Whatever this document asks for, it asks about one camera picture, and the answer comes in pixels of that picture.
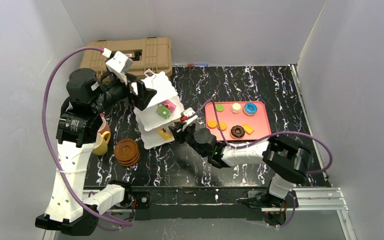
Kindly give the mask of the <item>yellow cake with cherry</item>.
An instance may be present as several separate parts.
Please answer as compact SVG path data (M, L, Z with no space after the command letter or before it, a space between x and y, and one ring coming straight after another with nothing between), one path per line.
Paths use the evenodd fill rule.
M172 137L171 131L165 127L158 128L157 134L165 140L169 140Z

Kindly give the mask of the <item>green roll cake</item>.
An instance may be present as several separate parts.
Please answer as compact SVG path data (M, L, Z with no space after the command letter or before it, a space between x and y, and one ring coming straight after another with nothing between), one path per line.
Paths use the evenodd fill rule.
M156 113L163 119L168 119L171 116L171 111L165 105L162 104L158 105Z

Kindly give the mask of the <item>white three-tier cake stand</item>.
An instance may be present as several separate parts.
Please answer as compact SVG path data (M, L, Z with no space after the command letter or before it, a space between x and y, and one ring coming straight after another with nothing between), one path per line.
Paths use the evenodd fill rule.
M146 150L150 150L175 140L173 135L169 140L163 139L158 135L157 129L166 128L169 130L169 126L179 120L181 113L185 109L180 101L177 90L163 71L155 73L148 69L144 72L144 75L145 78L142 81L144 81L145 86L157 90L157 94L152 98L145 110L134 108L133 112L138 124L141 140L143 141L143 147ZM156 112L157 107L166 100L176 104L176 109L171 112L171 116L168 119L160 117Z

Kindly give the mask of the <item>pink cake slice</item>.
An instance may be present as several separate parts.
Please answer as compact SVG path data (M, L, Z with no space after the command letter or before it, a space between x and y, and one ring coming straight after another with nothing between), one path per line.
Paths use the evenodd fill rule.
M176 109L176 104L174 104L170 100L165 100L162 102L162 105L164 105L170 112L173 112Z

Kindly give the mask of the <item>tan plastic tool case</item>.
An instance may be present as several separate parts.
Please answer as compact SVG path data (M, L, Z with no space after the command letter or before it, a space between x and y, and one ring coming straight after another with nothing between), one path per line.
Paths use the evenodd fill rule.
M144 78L148 69L154 73L173 74L172 41L167 37L149 37L133 40L99 40L86 44L87 47L107 48L120 51L133 60L129 73Z

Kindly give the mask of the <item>pink serving tray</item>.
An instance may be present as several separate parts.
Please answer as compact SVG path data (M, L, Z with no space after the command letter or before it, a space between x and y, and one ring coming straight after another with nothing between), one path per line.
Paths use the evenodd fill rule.
M234 114L230 111L230 107L233 103L239 103L241 105L242 110L239 114ZM244 113L243 107L246 103L254 103L257 106L258 110L255 115L249 116ZM204 113L205 113L206 127L207 127L207 121L211 119L216 120L217 124L219 124L219 122L227 123L227 129L225 131L221 131L217 127L213 129L210 129L207 127L210 130L210 132L216 136L216 139L218 141L222 141L223 138L225 138L228 142L254 141L272 133L266 108L262 102L260 101L224 101L224 102L216 102L215 105L217 104L224 105L225 109L223 112L217 112L216 108L214 108L213 104L210 102L205 106ZM242 126L243 124L250 125L254 129L254 132L251 135L248 135L245 133L242 139L232 138L230 134L231 128L236 125Z

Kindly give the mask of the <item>round orange waffle cookie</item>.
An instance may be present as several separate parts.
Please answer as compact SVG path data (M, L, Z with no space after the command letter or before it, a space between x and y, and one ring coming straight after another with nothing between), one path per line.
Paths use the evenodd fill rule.
M209 129L214 129L218 126L217 124L217 121L215 119L210 119L206 122L206 126L209 128Z

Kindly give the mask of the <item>pink mug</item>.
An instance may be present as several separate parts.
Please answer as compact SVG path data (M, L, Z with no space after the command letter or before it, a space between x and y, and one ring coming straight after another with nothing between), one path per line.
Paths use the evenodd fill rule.
M103 134L105 132L110 132L111 131L111 128L106 120L106 118L104 116L100 116L101 117L101 120L102 120L102 124L100 126L100 128L98 129L98 133L99 134Z

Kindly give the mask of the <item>chocolate donut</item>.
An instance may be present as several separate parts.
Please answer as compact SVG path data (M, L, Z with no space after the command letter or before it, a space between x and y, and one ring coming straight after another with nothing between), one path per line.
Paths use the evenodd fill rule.
M241 125L235 125L230 129L230 135L233 139L242 139L245 134L245 129Z

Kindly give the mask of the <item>yellow mug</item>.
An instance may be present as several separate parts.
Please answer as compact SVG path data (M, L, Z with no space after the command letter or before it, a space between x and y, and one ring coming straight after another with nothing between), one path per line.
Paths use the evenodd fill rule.
M103 133L97 133L94 148L92 153L97 156L103 156L108 151L108 144L110 141L111 132L104 131Z

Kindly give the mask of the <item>stack of brown wooden coasters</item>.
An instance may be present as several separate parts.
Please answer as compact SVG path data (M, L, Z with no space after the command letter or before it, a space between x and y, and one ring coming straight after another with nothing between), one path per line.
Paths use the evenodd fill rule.
M115 145L114 156L121 166L127 168L138 163L141 157L141 152L135 140L125 138Z

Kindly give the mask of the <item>white round cake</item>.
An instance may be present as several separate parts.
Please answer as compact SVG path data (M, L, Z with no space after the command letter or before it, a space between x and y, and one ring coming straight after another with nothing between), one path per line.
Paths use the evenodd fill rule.
M234 102L231 106L230 106L230 111L233 113L233 114L239 114L241 111L242 111L242 106L240 103L238 102Z

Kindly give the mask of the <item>orange biscuit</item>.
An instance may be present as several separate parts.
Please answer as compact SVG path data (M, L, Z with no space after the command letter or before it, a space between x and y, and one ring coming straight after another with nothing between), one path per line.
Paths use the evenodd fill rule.
M248 135L251 135L254 132L254 129L249 124L247 124L247 123L244 123L242 125L242 127L243 127L245 133L248 134Z

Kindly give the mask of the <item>blue donut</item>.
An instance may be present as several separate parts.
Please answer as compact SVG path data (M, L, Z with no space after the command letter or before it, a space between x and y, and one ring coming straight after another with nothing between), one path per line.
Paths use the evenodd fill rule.
M243 112L248 116L254 116L257 111L258 107L252 102L248 102L243 106Z

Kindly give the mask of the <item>aluminium frame rail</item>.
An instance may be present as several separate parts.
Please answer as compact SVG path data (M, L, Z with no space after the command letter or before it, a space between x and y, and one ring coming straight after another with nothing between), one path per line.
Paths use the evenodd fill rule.
M346 200L339 187L296 187L294 199L298 211L347 211ZM139 209L157 206L232 206L239 199L256 192L266 192L265 187L146 187L134 186L127 196L137 199Z

